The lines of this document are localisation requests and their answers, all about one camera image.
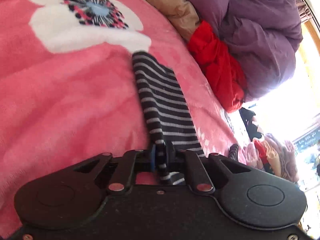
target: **black and white striped cloth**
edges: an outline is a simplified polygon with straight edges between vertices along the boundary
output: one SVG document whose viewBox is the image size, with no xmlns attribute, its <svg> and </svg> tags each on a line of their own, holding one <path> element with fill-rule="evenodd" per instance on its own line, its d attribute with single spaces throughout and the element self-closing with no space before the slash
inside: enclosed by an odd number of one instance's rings
<svg viewBox="0 0 320 240">
<path fill-rule="evenodd" d="M 173 70 L 159 64 L 144 51 L 132 55 L 132 64 L 150 138 L 159 149 L 158 157 L 161 159 L 166 141 L 171 141 L 175 150 L 191 150 L 204 156 Z M 180 173 L 167 172 L 165 162 L 160 163 L 158 168 L 162 171 L 162 181 L 173 185 L 184 182 Z"/>
</svg>

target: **purple comforter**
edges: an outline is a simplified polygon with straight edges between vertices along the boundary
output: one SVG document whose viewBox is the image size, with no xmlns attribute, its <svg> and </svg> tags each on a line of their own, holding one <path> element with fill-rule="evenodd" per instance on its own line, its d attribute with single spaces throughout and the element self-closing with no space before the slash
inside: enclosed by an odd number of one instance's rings
<svg viewBox="0 0 320 240">
<path fill-rule="evenodd" d="M 248 82 L 246 101 L 293 76 L 302 41 L 295 0 L 189 0 L 239 61 Z"/>
</svg>

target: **white flower print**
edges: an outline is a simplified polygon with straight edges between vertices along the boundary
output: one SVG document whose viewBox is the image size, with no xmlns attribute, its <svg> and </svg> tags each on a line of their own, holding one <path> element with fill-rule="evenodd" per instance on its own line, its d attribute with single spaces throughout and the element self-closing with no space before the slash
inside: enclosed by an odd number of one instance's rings
<svg viewBox="0 0 320 240">
<path fill-rule="evenodd" d="M 104 42 L 121 45 L 131 53 L 148 51 L 151 45 L 151 39 L 138 32 L 143 30 L 138 16 L 117 0 L 30 1 L 43 7 L 34 12 L 29 25 L 52 53 L 81 50 Z M 116 17 L 115 26 L 113 18 L 107 15 Z"/>
</svg>

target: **pink blanket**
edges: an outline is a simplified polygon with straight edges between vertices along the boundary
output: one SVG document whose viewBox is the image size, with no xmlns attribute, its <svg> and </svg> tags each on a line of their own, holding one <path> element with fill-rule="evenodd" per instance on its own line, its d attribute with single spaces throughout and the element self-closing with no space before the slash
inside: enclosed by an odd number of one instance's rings
<svg viewBox="0 0 320 240">
<path fill-rule="evenodd" d="M 146 148 L 136 50 L 175 71 L 206 155 L 248 142 L 235 138 L 183 41 L 144 0 L 0 0 L 0 10 L 1 236 L 20 226 L 13 197 L 26 182 L 102 152 Z"/>
</svg>

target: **purple blanket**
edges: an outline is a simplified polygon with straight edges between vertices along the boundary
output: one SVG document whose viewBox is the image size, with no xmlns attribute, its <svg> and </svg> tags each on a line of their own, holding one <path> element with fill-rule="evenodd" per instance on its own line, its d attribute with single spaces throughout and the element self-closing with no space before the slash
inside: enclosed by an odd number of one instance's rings
<svg viewBox="0 0 320 240">
<path fill-rule="evenodd" d="M 246 101 L 293 76 L 302 41 L 295 0 L 189 0 L 239 61 L 248 82 Z"/>
</svg>

